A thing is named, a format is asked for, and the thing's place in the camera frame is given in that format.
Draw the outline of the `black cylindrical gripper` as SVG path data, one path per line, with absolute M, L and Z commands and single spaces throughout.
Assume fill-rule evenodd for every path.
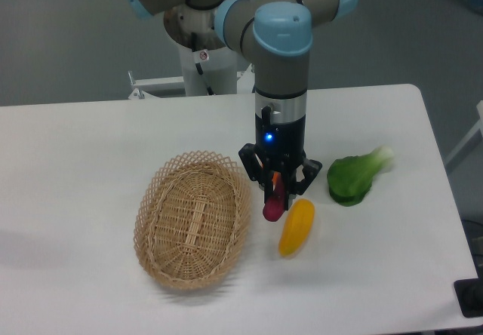
M 322 163 L 306 157 L 304 150 L 306 119 L 274 124 L 255 117 L 255 143 L 246 143 L 238 155 L 248 178 L 264 191 L 264 203 L 279 198 L 279 174 L 284 185 L 284 208 L 291 207 L 293 196 L 302 195 L 322 169 Z

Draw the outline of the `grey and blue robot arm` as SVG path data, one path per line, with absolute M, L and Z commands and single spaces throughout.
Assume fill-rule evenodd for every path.
M 289 209 L 321 170 L 304 151 L 309 52 L 315 26 L 351 12 L 358 0 L 128 0 L 139 17 L 175 13 L 200 53 L 218 43 L 254 66 L 255 143 L 239 151 L 266 209 Z

